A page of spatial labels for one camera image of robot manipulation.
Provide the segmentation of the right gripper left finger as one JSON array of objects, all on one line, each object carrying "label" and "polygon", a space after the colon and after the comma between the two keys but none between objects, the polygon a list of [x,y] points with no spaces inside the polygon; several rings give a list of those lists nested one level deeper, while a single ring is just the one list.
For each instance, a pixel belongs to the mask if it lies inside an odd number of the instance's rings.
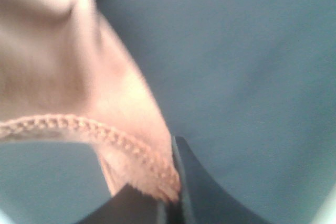
[{"label": "right gripper left finger", "polygon": [[168,217],[162,201],[126,185],[114,197],[78,223],[160,224],[168,223]]}]

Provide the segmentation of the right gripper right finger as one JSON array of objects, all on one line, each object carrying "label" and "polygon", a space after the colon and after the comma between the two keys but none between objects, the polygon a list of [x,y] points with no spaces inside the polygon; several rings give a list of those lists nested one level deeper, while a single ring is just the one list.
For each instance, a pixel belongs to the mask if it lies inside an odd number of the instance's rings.
[{"label": "right gripper right finger", "polygon": [[173,137],[172,147],[181,181],[180,201],[172,206],[172,223],[270,223],[221,188],[185,138]]}]

